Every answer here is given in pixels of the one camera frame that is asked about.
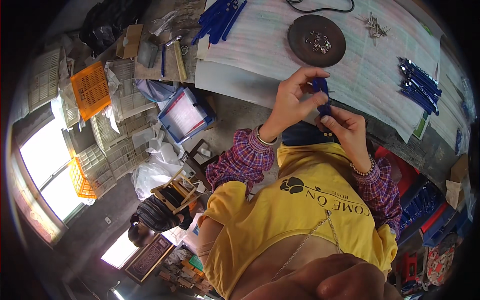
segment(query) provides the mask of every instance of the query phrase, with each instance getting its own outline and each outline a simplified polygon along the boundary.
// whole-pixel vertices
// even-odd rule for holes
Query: orange plastic crate
[[[82,172],[79,165],[80,162],[78,158],[75,157],[75,160],[73,160],[72,166],[70,167],[70,178],[72,179],[73,187],[79,197],[96,199],[95,192],[85,178],[85,174]]]
[[[78,110],[85,121],[111,103],[102,62],[86,67],[73,75],[70,80]]]

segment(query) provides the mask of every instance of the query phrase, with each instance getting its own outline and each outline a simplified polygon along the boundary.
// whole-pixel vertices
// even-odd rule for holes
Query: sunlight
[[[128,239],[128,230],[105,252],[102,259],[120,269],[127,260],[137,251],[137,247]]]
[[[70,168],[68,166],[42,191],[43,198],[60,220],[65,220],[83,202],[73,187]]]
[[[52,120],[20,148],[28,173],[37,187],[68,162],[70,153],[57,120]]]

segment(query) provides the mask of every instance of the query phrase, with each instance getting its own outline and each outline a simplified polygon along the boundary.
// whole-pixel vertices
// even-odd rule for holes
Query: silver bracelet
[[[268,146],[273,146],[276,144],[277,140],[278,140],[278,137],[276,137],[271,143],[267,143],[266,141],[262,140],[260,138],[260,134],[259,134],[259,130],[260,130],[260,127],[262,126],[263,124],[260,124],[258,125],[257,127],[255,127],[254,131],[255,131],[255,136],[257,137],[257,139],[262,143],[262,144],[265,144],[265,145],[268,145]]]

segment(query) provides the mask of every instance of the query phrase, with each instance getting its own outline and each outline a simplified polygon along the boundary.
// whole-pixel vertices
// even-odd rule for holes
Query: metal plate
[[[328,52],[313,51],[313,45],[305,40],[311,37],[310,32],[319,32],[328,37],[332,45]],[[288,28],[288,44],[293,53],[303,62],[315,67],[330,67],[338,63],[345,54],[346,42],[342,31],[331,20],[307,14],[295,19]]]

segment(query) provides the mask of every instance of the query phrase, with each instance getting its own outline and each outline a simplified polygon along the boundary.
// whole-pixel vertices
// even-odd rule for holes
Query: purple plaid sleeve
[[[382,157],[376,161],[369,175],[354,173],[354,176],[359,185],[359,195],[370,208],[375,226],[379,228],[383,224],[388,224],[398,240],[402,207],[398,188],[390,178],[390,170],[390,162]]]
[[[233,146],[220,155],[217,163],[207,166],[207,180],[213,190],[228,181],[243,182],[248,195],[254,184],[262,182],[262,172],[270,170],[274,159],[272,147],[262,144],[251,129],[238,129]]]

